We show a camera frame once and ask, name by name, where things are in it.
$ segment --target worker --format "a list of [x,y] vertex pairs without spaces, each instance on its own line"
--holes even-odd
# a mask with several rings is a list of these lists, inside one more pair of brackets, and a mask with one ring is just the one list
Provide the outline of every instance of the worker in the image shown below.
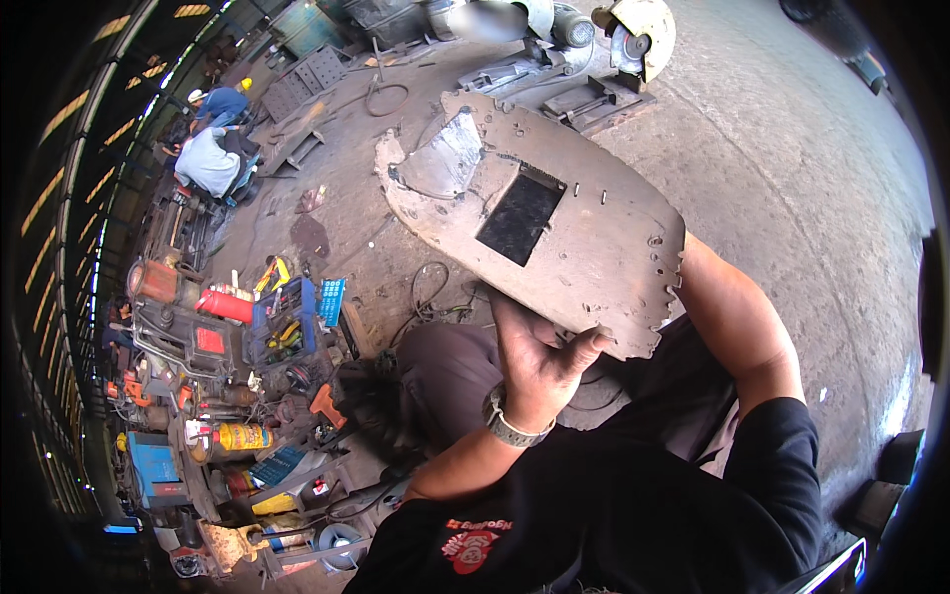
[[202,127],[200,120],[193,124],[175,162],[175,178],[186,187],[194,182],[215,198],[230,195],[260,145],[239,134],[236,125]]
[[[557,348],[550,322],[493,295],[497,347],[473,326],[410,331],[406,400],[451,445],[415,472],[346,592],[764,592],[815,567],[818,437],[789,333],[690,234],[682,258],[686,315],[652,359],[601,357],[631,401],[591,431],[555,419],[609,329]],[[486,393],[500,396],[489,425]],[[730,441],[721,479],[698,466]]]
[[103,348],[119,351],[119,347],[135,349],[132,342],[132,304],[122,296],[108,305],[105,328],[103,328]]
[[206,120],[212,127],[224,127],[238,118],[248,99],[237,90],[222,86],[207,93],[196,88],[188,93],[188,103],[198,109],[196,119]]

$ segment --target saw blade guard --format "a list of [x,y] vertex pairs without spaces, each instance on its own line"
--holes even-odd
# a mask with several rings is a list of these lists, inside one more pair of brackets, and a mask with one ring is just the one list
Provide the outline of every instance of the saw blade guard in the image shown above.
[[[609,8],[598,7],[591,13],[594,24],[615,37],[612,42],[612,57],[615,53],[624,56],[633,54],[634,60],[623,57],[616,65],[623,71],[625,67],[636,69],[631,74],[639,76],[644,83],[652,81],[666,67],[673,56],[676,43],[676,22],[673,12],[663,0],[617,0]],[[649,40],[642,58],[636,59],[637,41],[642,46]]]

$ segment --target dark pants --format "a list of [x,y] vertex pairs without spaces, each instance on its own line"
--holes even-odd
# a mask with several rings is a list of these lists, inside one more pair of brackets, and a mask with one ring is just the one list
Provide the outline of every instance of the dark pants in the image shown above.
[[251,141],[237,130],[228,130],[221,139],[221,148],[229,153],[243,156],[242,161],[246,161],[257,154],[260,144]]
[[[595,367],[612,376],[630,403],[592,431],[621,431],[702,464],[732,440],[734,382],[715,360],[688,316],[660,331],[653,358]],[[397,349],[403,375],[403,415],[442,450],[481,427],[485,395],[502,381],[498,345],[476,326],[424,324]]]

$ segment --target wristwatch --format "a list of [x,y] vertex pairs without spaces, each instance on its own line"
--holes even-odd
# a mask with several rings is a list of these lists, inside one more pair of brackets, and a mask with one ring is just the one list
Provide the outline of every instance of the wristwatch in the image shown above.
[[485,396],[482,403],[482,417],[484,423],[488,426],[488,430],[506,444],[515,448],[529,448],[540,444],[544,437],[554,429],[557,419],[551,419],[551,423],[540,433],[520,431],[504,419],[504,400],[506,396],[507,390],[504,388],[504,382],[492,388]]

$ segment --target light blue shirt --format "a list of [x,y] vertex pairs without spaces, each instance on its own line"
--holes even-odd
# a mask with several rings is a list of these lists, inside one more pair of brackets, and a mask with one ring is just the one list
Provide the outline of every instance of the light blue shirt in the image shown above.
[[194,182],[215,198],[224,196],[240,169],[240,157],[218,145],[218,139],[225,131],[224,128],[205,128],[198,136],[184,142],[175,162],[175,173],[181,183]]

